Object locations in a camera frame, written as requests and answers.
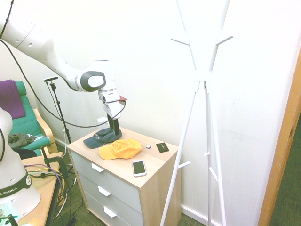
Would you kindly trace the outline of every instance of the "yellow cap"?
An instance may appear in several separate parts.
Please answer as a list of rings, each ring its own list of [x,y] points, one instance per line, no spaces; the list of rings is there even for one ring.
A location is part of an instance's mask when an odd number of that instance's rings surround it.
[[[133,139],[116,140],[112,144],[99,148],[100,157],[110,159],[130,159],[141,151],[141,144]]]

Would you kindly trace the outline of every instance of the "baseboard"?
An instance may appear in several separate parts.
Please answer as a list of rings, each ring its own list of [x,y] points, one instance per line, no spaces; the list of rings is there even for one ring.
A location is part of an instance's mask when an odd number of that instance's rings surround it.
[[[181,205],[182,213],[187,215],[188,217],[191,217],[192,219],[195,219],[196,221],[202,223],[203,225],[208,225],[208,217],[203,216],[202,214],[199,214],[198,212]],[[211,220],[211,224],[215,226],[222,226],[221,224]]]

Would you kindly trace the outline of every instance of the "drawer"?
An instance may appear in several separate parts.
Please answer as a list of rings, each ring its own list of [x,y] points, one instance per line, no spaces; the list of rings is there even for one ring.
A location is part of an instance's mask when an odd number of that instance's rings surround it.
[[[135,187],[94,165],[81,155],[73,151],[71,151],[71,154],[78,173],[110,192],[134,210],[142,213],[139,191]]]
[[[103,191],[97,184],[87,179],[79,173],[81,185],[86,193],[100,202],[102,205],[109,208],[112,212],[117,214],[121,219],[126,221],[131,226],[143,225],[142,214],[126,205],[124,202],[110,194],[110,191]]]
[[[93,211],[100,219],[110,224],[110,226],[130,226],[127,222],[125,222],[118,216],[110,217],[107,213],[104,212],[104,206],[86,192],[85,197],[89,209]]]

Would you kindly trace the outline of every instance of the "phone screen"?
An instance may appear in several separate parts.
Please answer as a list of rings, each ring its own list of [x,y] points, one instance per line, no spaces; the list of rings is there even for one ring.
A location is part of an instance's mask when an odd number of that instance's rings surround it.
[[[134,174],[145,173],[144,164],[142,161],[134,162]]]

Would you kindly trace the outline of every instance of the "coat rack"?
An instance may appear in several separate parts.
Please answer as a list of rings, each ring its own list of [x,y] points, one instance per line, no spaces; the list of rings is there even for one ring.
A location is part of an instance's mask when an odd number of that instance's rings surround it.
[[[174,40],[177,41],[181,44],[189,46],[190,53],[192,56],[192,60],[194,63],[195,71],[196,71],[196,84],[193,90],[193,95],[191,98],[190,102],[190,108],[188,109],[187,116],[184,121],[184,127],[182,130],[181,134],[181,139],[179,143],[179,150],[176,156],[175,164],[174,164],[174,170],[171,178],[171,183],[170,187],[168,190],[167,194],[167,199],[166,203],[164,206],[163,210],[163,215],[161,219],[160,226],[164,225],[166,215],[167,215],[167,210],[168,206],[171,200],[172,192],[174,189],[174,184],[177,176],[178,169],[189,164],[189,163],[184,163],[179,165],[180,159],[181,159],[181,154],[182,154],[182,148],[184,145],[186,133],[187,133],[187,128],[188,124],[190,121],[190,116],[192,112],[192,107],[193,103],[195,100],[195,95],[198,92],[198,88],[200,83],[203,81],[204,82],[204,89],[206,93],[206,127],[207,127],[207,153],[205,153],[205,156],[207,156],[208,160],[208,225],[211,226],[211,176],[215,178],[215,180],[218,183],[218,188],[219,188],[219,197],[220,197],[220,207],[221,207],[221,215],[222,215],[222,226],[226,226],[226,216],[225,216],[225,205],[224,205],[224,195],[223,195],[223,187],[222,187],[222,170],[221,170],[221,160],[220,160],[220,149],[219,149],[219,142],[218,142],[218,131],[217,131],[217,121],[216,121],[216,114],[215,114],[215,106],[214,106],[214,92],[212,90],[212,70],[217,54],[217,50],[219,45],[222,43],[228,41],[229,39],[233,38],[233,36],[228,36],[225,38],[221,37],[222,34],[222,29],[225,23],[226,19],[226,14],[228,11],[228,6],[230,0],[221,0],[220,6],[221,10],[219,13],[217,13],[217,18],[215,20],[215,25],[214,25],[214,36],[213,36],[213,42],[209,43],[209,56],[210,60],[208,61],[208,65],[203,65],[202,62],[196,61],[195,60],[195,45],[198,41],[196,40],[195,37],[191,35],[191,31],[189,30],[188,22],[186,19],[186,16],[184,13],[181,11],[181,0],[177,0],[177,5],[178,9],[181,15],[182,19],[182,24],[185,29],[186,36],[188,38],[189,43],[185,43],[182,41]],[[214,170],[211,167],[211,128],[212,128],[212,134],[213,134],[213,143],[214,143],[214,150],[215,150],[215,161],[216,161],[216,168],[217,168],[217,174],[214,172]]]

